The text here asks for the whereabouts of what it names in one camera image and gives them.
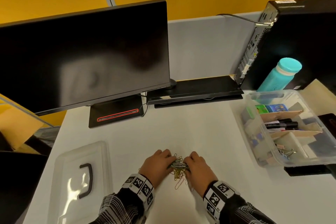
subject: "monitor stand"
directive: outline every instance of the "monitor stand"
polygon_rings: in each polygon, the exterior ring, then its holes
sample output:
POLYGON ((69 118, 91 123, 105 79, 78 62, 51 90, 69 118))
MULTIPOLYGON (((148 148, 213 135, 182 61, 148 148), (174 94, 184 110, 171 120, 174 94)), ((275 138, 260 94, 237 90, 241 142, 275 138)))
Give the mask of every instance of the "monitor stand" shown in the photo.
POLYGON ((89 128, 126 120, 144 114, 142 97, 132 95, 90 106, 89 128))

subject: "computer monitor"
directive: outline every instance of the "computer monitor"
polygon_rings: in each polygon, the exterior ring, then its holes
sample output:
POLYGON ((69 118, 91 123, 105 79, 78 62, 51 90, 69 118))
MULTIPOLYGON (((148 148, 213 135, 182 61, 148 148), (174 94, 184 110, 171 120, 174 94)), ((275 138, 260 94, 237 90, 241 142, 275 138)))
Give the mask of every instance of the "computer monitor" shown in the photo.
POLYGON ((167 4, 0 26, 0 93, 38 116, 170 86, 167 4))

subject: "hand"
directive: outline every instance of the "hand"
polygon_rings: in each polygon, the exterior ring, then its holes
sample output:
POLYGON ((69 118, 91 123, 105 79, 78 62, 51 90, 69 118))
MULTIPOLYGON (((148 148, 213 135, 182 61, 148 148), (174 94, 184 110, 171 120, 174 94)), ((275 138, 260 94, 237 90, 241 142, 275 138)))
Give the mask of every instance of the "hand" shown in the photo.
POLYGON ((190 154, 190 157, 186 157, 183 162, 186 163, 190 169, 190 171, 186 170, 184 172, 188 182, 191 183, 191 186, 203 198, 208 185, 218 180, 217 176, 206 164, 204 158, 199 157, 195 151, 190 154))
POLYGON ((147 177, 156 189, 166 176, 173 171, 168 168, 172 162, 176 160, 175 156, 171 156, 170 150, 157 150, 153 156, 145 160, 139 170, 139 174, 147 177))

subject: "desk surface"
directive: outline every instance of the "desk surface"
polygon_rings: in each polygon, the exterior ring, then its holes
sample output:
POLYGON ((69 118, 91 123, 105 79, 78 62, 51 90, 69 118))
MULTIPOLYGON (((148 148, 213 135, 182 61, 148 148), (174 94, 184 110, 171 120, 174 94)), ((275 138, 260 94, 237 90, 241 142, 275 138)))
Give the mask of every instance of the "desk surface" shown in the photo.
MULTIPOLYGON (((235 117, 244 100, 154 109, 145 117, 88 128, 89 107, 69 110, 30 204, 24 224, 47 223, 55 159, 62 153, 93 143, 108 143, 113 190, 137 172, 157 149, 186 156, 197 151, 219 179, 236 188, 277 223, 334 223, 336 181, 331 175, 290 177, 281 168, 259 167, 246 148, 235 117)), ((169 175, 157 190, 146 224, 207 223, 195 209, 187 185, 178 190, 169 175)))

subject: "pile of paper clips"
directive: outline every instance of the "pile of paper clips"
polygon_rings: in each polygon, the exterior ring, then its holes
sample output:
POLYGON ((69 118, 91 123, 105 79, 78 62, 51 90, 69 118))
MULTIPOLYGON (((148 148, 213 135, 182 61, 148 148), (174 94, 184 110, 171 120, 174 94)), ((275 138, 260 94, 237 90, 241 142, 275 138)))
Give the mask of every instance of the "pile of paper clips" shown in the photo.
POLYGON ((177 157, 177 159, 169 166, 171 168, 173 168, 173 172, 171 174, 174 175, 174 180, 178 181, 178 183, 175 186, 175 189, 178 189, 181 184, 184 182, 184 180, 186 180, 186 184, 187 184, 187 179, 185 178, 185 174, 184 171, 185 170, 189 170, 189 167, 186 163, 183 163, 183 158, 181 156, 177 156, 177 154, 174 154, 175 157, 177 157))
POLYGON ((294 149, 286 150, 286 147, 284 145, 276 144, 276 147, 280 155, 284 156, 287 159, 289 159, 292 154, 297 153, 294 149))

